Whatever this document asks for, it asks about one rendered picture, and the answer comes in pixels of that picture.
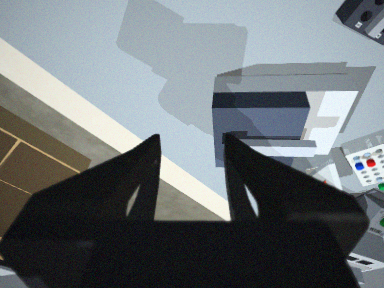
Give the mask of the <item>white tube rack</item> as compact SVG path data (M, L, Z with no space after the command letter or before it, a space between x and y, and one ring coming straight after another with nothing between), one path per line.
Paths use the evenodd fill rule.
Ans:
M382 177L384 181L384 129L341 145L347 160L363 186L377 183L377 177ZM366 164L364 154L367 152L371 154L376 162L373 167L368 167ZM353 160L355 156L359 156L364 169L356 170Z

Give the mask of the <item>white block with grey holed plate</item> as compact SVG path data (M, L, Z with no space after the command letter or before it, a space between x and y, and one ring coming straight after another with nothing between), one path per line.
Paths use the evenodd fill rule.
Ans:
M331 151L328 155L296 157L291 167L342 190Z

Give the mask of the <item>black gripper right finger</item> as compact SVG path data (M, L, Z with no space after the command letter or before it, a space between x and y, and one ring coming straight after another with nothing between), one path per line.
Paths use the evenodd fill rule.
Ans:
M321 221L331 228L346 259L369 228L370 220L353 195L254 150L232 134L225 135L223 157L230 221Z

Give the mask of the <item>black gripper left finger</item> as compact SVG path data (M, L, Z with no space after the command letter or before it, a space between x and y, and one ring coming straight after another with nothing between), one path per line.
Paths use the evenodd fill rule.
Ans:
M154 220L161 156L160 134L154 134L121 155L32 194L17 217L52 215L93 216L97 220ZM138 187L127 214L129 200Z

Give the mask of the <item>grey bench mat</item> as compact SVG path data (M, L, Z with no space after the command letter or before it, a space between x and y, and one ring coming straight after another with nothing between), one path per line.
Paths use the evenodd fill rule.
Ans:
M357 96L330 149L384 129L384 46L342 24L345 0L0 0L0 38L228 201L215 166L215 77L349 74Z

